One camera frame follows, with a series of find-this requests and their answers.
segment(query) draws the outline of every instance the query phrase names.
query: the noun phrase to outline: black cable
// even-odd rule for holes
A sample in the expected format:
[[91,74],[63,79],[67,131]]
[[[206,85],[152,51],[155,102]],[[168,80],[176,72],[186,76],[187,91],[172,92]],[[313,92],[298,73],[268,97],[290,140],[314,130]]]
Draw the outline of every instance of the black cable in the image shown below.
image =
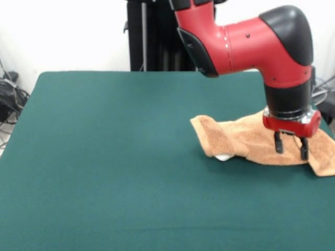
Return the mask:
[[335,75],[330,77],[329,79],[327,79],[326,81],[324,81],[323,83],[319,84],[318,86],[315,87],[315,89],[323,87],[325,85],[327,85],[330,81],[332,81],[333,79],[335,79]]

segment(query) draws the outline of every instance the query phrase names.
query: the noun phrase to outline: towel fold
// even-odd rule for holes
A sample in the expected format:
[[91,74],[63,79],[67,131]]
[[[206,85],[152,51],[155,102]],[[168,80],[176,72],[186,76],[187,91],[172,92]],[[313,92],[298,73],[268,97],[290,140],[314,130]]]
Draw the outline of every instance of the towel fold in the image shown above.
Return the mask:
[[228,161],[244,157],[263,165],[299,165],[309,163],[317,176],[335,175],[335,141],[321,129],[308,139],[309,160],[300,156],[300,139],[281,134],[284,153],[275,150],[274,132],[264,127],[263,111],[235,121],[217,122],[200,115],[191,119],[200,145],[208,157]]

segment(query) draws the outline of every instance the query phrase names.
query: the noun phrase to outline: towel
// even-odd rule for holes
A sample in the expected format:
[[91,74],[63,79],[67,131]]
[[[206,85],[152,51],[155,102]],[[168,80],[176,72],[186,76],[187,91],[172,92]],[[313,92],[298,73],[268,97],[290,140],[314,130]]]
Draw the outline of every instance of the towel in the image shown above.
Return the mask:
[[281,134],[284,153],[275,150],[274,132],[263,125],[263,111],[235,121],[217,122],[200,115],[191,124],[208,157],[229,161],[244,157],[263,165],[299,165],[308,163],[317,176],[335,175],[335,141],[321,129],[308,139],[309,159],[301,159],[298,137]]

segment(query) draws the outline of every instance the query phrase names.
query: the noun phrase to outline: electrical cord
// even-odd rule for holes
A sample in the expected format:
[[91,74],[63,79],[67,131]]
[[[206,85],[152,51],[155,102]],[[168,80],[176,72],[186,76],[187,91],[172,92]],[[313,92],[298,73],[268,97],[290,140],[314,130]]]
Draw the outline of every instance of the electrical cord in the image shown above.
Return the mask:
[[329,82],[331,82],[332,80],[334,80],[335,79],[335,75],[334,76],[332,76],[332,77],[330,77],[329,79],[327,79],[326,81],[323,81],[322,80],[322,83],[321,84],[319,84],[319,85],[317,85],[316,87],[315,87],[315,89],[316,88],[320,88],[320,87],[323,87],[323,86],[325,86],[325,85],[327,85]]
[[[6,124],[14,126],[30,95],[15,83],[18,74],[7,72],[1,59],[0,68],[4,72],[4,76],[0,78],[0,127]],[[0,132],[7,136],[11,135],[9,131],[0,128]],[[0,150],[4,150],[8,141],[1,135],[0,141]]]

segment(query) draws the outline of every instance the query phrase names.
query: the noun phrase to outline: black stand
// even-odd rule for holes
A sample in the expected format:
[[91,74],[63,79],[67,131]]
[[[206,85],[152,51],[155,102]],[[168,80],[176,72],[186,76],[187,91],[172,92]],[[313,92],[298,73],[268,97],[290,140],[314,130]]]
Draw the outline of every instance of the black stand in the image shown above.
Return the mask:
[[131,71],[195,71],[168,0],[128,0]]

